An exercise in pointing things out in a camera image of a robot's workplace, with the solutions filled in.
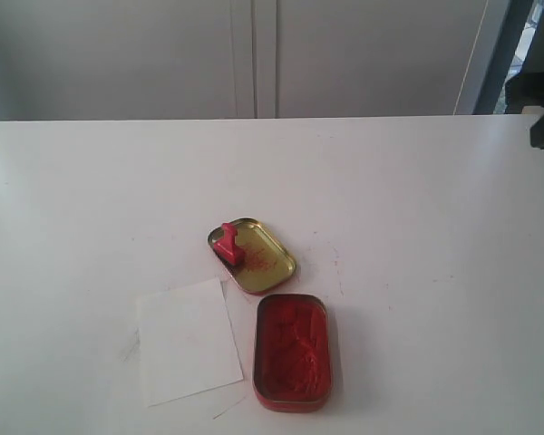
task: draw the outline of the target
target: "red tin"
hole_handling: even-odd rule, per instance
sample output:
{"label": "red tin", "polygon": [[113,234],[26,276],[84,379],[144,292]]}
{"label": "red tin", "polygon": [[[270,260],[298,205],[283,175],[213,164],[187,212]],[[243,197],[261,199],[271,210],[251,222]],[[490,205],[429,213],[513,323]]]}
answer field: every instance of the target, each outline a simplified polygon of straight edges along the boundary
{"label": "red tin", "polygon": [[321,408],[332,388],[328,316],[312,295],[270,295],[257,308],[254,390],[272,411]]}

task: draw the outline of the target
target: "gold tin lid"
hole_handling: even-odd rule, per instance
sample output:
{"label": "gold tin lid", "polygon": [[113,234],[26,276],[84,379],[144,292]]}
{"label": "gold tin lid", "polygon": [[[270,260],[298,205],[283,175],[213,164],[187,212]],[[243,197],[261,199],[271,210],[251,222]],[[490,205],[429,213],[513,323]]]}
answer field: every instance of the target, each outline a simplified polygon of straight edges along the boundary
{"label": "gold tin lid", "polygon": [[[296,272],[296,260],[261,222],[243,217],[230,224],[238,231],[236,245],[246,254],[237,266],[223,260],[222,263],[244,291],[252,295],[264,294]],[[223,235],[221,227],[209,233],[208,243],[212,250]]]}

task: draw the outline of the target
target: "white paper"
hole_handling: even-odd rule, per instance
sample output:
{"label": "white paper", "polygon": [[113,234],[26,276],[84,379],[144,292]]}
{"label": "white paper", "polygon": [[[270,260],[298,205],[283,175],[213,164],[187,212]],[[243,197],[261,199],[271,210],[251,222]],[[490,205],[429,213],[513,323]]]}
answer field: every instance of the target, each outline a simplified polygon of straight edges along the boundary
{"label": "white paper", "polygon": [[219,280],[137,300],[147,406],[243,379]]}

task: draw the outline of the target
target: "table surface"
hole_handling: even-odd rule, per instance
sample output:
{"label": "table surface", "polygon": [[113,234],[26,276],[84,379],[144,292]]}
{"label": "table surface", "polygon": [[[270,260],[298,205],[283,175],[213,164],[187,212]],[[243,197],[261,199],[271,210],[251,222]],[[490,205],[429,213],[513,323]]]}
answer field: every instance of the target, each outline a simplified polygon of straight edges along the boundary
{"label": "table surface", "polygon": [[[0,433],[544,434],[535,120],[0,123]],[[225,281],[245,380],[145,408],[135,300],[226,280],[207,235],[240,217],[328,305],[331,399],[260,406]]]}

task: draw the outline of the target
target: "cabinet door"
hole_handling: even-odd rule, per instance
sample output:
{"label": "cabinet door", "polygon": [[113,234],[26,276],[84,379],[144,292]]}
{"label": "cabinet door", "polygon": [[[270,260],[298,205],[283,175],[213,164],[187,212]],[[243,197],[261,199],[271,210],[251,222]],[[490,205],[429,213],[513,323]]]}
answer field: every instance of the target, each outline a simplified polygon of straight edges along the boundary
{"label": "cabinet door", "polygon": [[256,64],[276,65],[257,70],[258,113],[452,114],[490,1],[255,0],[277,4],[273,36],[255,11]]}
{"label": "cabinet door", "polygon": [[251,68],[249,0],[0,0],[0,120],[249,118]]}

